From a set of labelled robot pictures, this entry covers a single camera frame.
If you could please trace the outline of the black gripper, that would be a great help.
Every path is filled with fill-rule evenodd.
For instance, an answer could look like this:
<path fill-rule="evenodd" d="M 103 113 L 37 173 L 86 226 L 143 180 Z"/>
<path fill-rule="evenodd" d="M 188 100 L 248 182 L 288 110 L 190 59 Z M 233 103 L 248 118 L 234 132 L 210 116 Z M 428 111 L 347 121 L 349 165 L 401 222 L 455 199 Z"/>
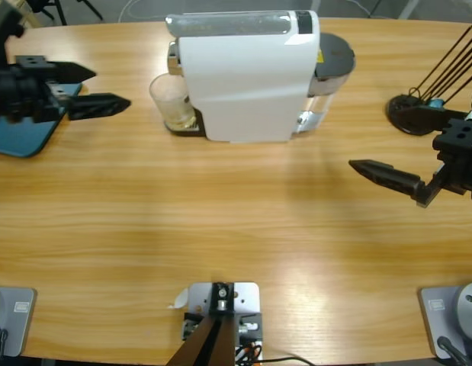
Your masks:
<path fill-rule="evenodd" d="M 418 175 L 400 171 L 392 165 L 371 159 L 349 160 L 349 165 L 376 185 L 410 197 L 426 208 L 445 189 L 456 194 L 471 193 L 472 200 L 472 121 L 464 120 L 467 112 L 417 105 L 392 108 L 390 122 L 407 134 L 429 134 L 441 131 L 432 148 L 438 152 L 442 167 L 429 183 Z"/>
<path fill-rule="evenodd" d="M 78 63 L 49 61 L 44 56 L 16 56 L 15 63 L 0 67 L 0 117 L 19 123 L 60 118 L 62 103 L 52 88 L 60 83 L 81 83 L 97 73 Z M 112 93 L 76 95 L 69 98 L 70 120 L 110 117 L 125 111 L 131 101 Z"/>

